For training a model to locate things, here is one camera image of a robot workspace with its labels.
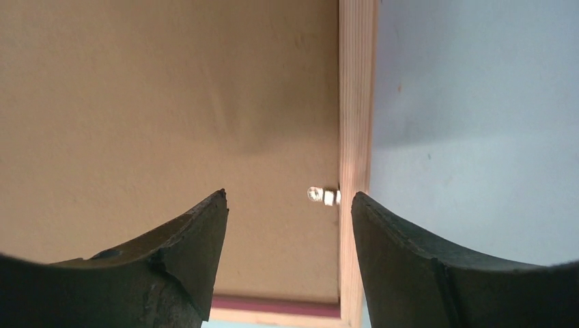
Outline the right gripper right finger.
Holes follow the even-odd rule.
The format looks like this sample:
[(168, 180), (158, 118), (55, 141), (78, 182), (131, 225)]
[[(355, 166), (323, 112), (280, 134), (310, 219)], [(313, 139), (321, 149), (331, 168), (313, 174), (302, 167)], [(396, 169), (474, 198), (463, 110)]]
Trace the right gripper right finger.
[(372, 327), (577, 327), (578, 263), (539, 266), (448, 241), (359, 192), (352, 201)]

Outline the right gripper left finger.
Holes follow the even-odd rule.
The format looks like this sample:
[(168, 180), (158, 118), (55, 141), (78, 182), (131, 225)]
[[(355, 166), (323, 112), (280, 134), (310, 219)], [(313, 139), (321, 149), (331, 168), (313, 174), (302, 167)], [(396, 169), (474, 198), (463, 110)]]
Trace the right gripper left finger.
[(227, 227), (224, 190), (95, 256), (51, 264), (1, 257), (2, 327), (200, 327)]

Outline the orange wooden picture frame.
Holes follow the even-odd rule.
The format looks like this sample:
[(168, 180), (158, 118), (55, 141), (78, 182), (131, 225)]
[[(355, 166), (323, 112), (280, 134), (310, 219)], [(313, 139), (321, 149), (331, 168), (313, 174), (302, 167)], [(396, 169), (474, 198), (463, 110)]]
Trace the orange wooden picture frame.
[(339, 305), (274, 305), (217, 298), (210, 320), (273, 327), (360, 327), (363, 284), (352, 229), (352, 199), (368, 192), (379, 1), (339, 3)]

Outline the brown backing board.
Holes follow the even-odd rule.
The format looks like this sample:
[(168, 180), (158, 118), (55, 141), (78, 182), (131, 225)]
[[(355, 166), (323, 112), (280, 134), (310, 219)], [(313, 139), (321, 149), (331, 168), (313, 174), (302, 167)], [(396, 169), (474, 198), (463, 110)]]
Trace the brown backing board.
[(215, 190), (215, 291), (338, 299), (336, 1), (2, 1), (1, 251), (87, 258)]

